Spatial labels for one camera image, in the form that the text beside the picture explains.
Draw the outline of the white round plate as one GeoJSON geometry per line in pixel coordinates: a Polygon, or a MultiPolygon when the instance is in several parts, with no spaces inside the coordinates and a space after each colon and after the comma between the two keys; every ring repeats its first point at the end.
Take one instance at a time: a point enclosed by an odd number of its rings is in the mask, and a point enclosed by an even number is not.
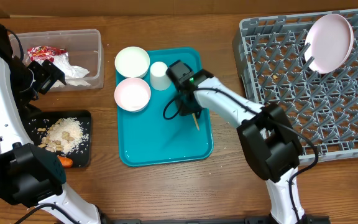
{"type": "Polygon", "coordinates": [[[305,43],[310,45],[305,52],[305,60],[313,60],[310,70],[325,74],[339,68],[347,60],[354,43],[354,31],[345,17],[328,14],[312,25],[305,43]]]}

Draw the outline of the grey dishwasher rack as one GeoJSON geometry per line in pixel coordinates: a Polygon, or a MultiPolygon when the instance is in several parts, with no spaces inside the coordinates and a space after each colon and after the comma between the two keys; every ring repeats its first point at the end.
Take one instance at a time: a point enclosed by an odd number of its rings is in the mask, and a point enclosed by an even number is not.
{"type": "Polygon", "coordinates": [[[358,158],[358,9],[339,14],[354,43],[346,62],[327,74],[305,60],[306,36],[322,12],[243,19],[232,41],[247,99],[281,106],[320,161],[358,158]]]}

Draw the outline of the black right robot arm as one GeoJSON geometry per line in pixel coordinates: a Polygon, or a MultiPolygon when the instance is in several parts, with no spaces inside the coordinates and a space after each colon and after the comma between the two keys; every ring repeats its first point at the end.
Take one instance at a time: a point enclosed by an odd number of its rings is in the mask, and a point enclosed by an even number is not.
{"type": "Polygon", "coordinates": [[[296,182],[302,145],[281,107],[247,100],[212,73],[194,72],[181,60],[169,65],[166,74],[177,89],[180,115],[206,108],[237,130],[249,167],[267,185],[271,222],[306,223],[296,182]]]}

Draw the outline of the black food tray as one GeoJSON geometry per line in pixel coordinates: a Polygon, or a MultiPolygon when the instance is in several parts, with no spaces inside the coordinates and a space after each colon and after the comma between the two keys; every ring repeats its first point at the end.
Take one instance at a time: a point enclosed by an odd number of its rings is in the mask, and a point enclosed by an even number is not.
{"type": "Polygon", "coordinates": [[[77,111],[47,111],[41,112],[32,118],[24,120],[24,128],[34,144],[42,143],[42,138],[47,136],[47,130],[59,119],[72,118],[79,122],[79,127],[85,137],[75,146],[71,152],[57,151],[59,156],[67,157],[73,161],[72,167],[86,167],[90,163],[90,147],[92,133],[91,113],[87,110],[77,111]]]}

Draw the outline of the teal serving tray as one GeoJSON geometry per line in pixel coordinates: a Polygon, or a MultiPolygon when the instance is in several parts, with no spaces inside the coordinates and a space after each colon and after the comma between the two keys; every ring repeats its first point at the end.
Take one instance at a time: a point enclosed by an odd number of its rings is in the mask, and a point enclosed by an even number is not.
{"type": "MultiPolygon", "coordinates": [[[[150,67],[154,62],[167,66],[181,60],[197,72],[201,70],[199,53],[192,48],[146,51],[150,67]]],[[[210,113],[204,109],[197,117],[198,131],[192,114],[180,116],[172,101],[177,90],[171,82],[163,91],[150,83],[150,67],[143,79],[151,89],[151,99],[140,112],[132,113],[117,106],[119,155],[128,166],[139,167],[207,158],[213,151],[210,113]]],[[[127,79],[116,70],[116,86],[127,79]]]]}

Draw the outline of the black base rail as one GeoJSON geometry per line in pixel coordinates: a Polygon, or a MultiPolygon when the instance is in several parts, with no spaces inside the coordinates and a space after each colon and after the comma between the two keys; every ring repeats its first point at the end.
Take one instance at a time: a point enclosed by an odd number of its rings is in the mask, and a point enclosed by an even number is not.
{"type": "MultiPolygon", "coordinates": [[[[264,217],[247,217],[242,219],[225,218],[225,219],[201,219],[201,220],[152,220],[142,221],[139,219],[110,220],[106,223],[113,224],[273,224],[277,223],[271,216],[264,217]]],[[[314,217],[304,215],[301,223],[307,224],[330,224],[329,217],[314,217]]]]}

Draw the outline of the pink bowl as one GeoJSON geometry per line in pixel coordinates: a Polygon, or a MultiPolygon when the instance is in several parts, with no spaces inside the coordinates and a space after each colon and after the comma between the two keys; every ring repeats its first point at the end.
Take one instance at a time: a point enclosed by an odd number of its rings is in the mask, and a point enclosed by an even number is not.
{"type": "Polygon", "coordinates": [[[136,113],[142,111],[151,99],[149,84],[141,78],[127,78],[114,91],[114,100],[121,109],[136,113]]]}

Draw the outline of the wooden chopstick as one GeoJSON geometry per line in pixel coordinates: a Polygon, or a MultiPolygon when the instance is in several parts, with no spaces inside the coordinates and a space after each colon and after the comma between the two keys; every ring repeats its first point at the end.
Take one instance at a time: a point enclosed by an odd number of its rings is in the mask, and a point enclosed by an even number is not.
{"type": "Polygon", "coordinates": [[[198,124],[198,119],[197,119],[197,117],[196,117],[196,114],[195,114],[195,113],[192,113],[192,117],[193,117],[195,126],[196,126],[197,130],[199,131],[199,130],[200,130],[200,127],[199,127],[199,124],[198,124]]]}

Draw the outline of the clear plastic bin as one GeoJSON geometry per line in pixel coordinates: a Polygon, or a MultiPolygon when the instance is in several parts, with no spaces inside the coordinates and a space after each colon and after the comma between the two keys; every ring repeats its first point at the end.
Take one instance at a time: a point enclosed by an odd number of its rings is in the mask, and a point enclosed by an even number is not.
{"type": "Polygon", "coordinates": [[[23,55],[23,62],[29,65],[27,49],[41,45],[65,49],[69,54],[70,65],[76,65],[89,70],[82,80],[90,86],[63,85],[57,81],[51,91],[74,91],[100,89],[104,85],[104,52],[101,34],[96,29],[60,30],[49,32],[30,32],[9,35],[13,53],[23,55]]]}

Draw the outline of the white napkin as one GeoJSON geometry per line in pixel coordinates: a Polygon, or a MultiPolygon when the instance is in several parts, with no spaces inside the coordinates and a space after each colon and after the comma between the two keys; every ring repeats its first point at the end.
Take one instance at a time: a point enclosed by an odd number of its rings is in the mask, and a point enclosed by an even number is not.
{"type": "Polygon", "coordinates": [[[53,56],[50,61],[65,74],[66,84],[73,86],[90,86],[82,78],[89,74],[89,70],[76,65],[70,65],[68,52],[53,56]]]}

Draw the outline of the orange carrot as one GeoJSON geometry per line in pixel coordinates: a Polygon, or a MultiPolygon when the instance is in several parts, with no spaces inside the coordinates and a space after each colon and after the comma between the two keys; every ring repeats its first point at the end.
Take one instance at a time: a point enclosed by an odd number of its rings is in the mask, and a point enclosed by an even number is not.
{"type": "Polygon", "coordinates": [[[58,159],[64,168],[69,168],[73,166],[73,160],[67,157],[58,156],[58,159]]]}

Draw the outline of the white cup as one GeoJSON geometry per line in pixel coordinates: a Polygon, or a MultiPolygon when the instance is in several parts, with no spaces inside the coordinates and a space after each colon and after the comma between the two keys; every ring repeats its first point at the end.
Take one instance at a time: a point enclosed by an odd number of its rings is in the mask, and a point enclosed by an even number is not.
{"type": "Polygon", "coordinates": [[[166,71],[167,65],[164,62],[154,62],[150,67],[150,83],[158,91],[166,90],[170,87],[171,81],[166,71]]]}

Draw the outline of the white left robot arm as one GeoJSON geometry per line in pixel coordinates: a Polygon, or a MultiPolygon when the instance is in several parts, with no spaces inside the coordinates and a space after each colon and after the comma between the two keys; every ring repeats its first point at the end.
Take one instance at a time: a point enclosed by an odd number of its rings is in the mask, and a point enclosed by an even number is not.
{"type": "Polygon", "coordinates": [[[62,223],[108,223],[67,184],[58,156],[37,146],[25,130],[24,123],[40,114],[32,101],[65,76],[48,60],[24,64],[13,54],[11,35],[0,24],[0,199],[24,205],[30,214],[44,210],[62,223]]]}

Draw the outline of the red snack wrapper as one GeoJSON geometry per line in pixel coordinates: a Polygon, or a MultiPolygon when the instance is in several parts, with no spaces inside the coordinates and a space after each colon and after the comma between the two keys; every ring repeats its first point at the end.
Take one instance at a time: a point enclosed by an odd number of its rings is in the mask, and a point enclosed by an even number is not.
{"type": "Polygon", "coordinates": [[[67,51],[65,49],[41,45],[27,49],[27,53],[31,61],[35,60],[39,61],[39,63],[42,63],[44,60],[54,62],[57,55],[65,54],[67,51]]]}

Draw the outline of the white bowl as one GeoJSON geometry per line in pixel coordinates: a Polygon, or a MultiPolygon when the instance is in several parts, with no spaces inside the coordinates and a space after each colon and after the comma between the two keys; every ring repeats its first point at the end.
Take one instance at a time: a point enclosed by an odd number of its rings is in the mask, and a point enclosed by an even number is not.
{"type": "Polygon", "coordinates": [[[144,78],[150,67],[148,53],[136,46],[122,49],[115,58],[115,68],[125,78],[144,78]]]}

